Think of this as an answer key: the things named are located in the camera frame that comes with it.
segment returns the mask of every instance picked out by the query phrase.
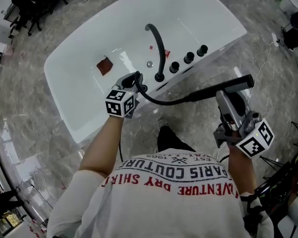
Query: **white t-shirt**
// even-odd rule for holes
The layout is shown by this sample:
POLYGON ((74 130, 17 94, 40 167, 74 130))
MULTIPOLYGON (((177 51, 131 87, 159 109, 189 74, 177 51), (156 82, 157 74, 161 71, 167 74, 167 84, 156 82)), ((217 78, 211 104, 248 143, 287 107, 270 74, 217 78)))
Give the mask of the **white t-shirt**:
POLYGON ((47 237, 248 238, 243 209, 219 162, 168 149, 126 160, 106 179, 77 172, 51 214, 47 237))

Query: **white cable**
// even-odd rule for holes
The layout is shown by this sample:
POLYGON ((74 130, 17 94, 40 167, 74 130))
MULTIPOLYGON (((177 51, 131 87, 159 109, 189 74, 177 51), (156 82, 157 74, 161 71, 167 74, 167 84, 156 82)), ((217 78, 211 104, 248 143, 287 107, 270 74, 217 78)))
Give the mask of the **white cable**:
POLYGON ((223 145, 220 147, 220 149, 219 149, 219 151, 218 151, 218 154, 217 154, 217 160, 218 160, 218 157, 219 157, 220 150, 221 150, 224 146, 225 146, 225 144, 223 144, 223 145))
POLYGON ((254 86, 253 86, 252 90, 250 91, 250 93, 249 93, 249 95, 248 95, 247 103, 249 102, 249 99, 250 99, 250 97, 251 97, 251 94, 252 94, 252 92, 253 92, 253 90, 254 90, 254 88, 255 88, 255 85, 256 85, 256 78, 257 78, 257 76, 259 75, 259 73, 260 73, 262 67, 268 62, 268 57, 269 57, 269 55, 270 55, 270 46, 271 46, 272 44, 274 44, 274 42, 271 42, 271 44, 269 44, 269 52, 268 52, 268 55, 267 55, 266 62, 264 62, 263 65, 260 66, 259 71, 258 71, 257 75, 255 76, 254 86))
POLYGON ((54 197, 52 197, 51 194, 49 193, 48 184, 47 184, 47 182, 46 182, 45 175, 44 175, 44 174, 42 173, 42 171, 41 171, 40 169, 38 169, 37 167, 35 167, 35 169, 37 169, 37 170, 42 174, 42 176, 43 176, 43 178, 44 178, 45 187, 46 187, 46 191, 47 191, 48 195, 49 195, 55 202, 57 202, 57 200, 56 200, 54 197))

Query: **electrical outlet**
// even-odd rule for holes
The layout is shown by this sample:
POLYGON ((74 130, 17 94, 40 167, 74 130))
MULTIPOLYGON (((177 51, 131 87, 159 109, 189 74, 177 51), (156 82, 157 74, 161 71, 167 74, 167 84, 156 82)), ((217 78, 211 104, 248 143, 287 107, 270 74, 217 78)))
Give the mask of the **electrical outlet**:
POLYGON ((277 42, 277 36, 276 34, 272 33, 272 37, 273 37, 273 41, 274 41, 274 44, 275 44, 275 47, 277 48, 279 46, 278 42, 277 42))

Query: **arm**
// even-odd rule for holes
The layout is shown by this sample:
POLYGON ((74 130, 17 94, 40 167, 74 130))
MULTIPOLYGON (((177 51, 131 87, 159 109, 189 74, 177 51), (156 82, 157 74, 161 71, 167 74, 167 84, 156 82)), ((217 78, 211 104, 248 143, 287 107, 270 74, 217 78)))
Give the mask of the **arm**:
POLYGON ((107 177, 113 171, 119 146, 123 118, 109 117, 89 145, 79 170, 89 170, 107 177))
POLYGON ((81 224, 92 196, 114 168, 122 125, 123 118, 109 117, 89 145, 79 171, 51 213, 47 238, 72 232, 81 224))
POLYGON ((240 195, 244 192, 254 194, 257 185, 252 160, 236 146, 229 146, 228 172, 240 195))

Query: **drain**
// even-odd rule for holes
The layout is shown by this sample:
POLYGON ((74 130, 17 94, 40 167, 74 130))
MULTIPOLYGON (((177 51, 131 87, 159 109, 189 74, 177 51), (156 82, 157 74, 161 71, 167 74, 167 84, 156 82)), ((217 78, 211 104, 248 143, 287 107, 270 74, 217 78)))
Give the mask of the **drain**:
POLYGON ((147 62, 147 67, 152 68, 153 67, 153 61, 148 61, 147 62))

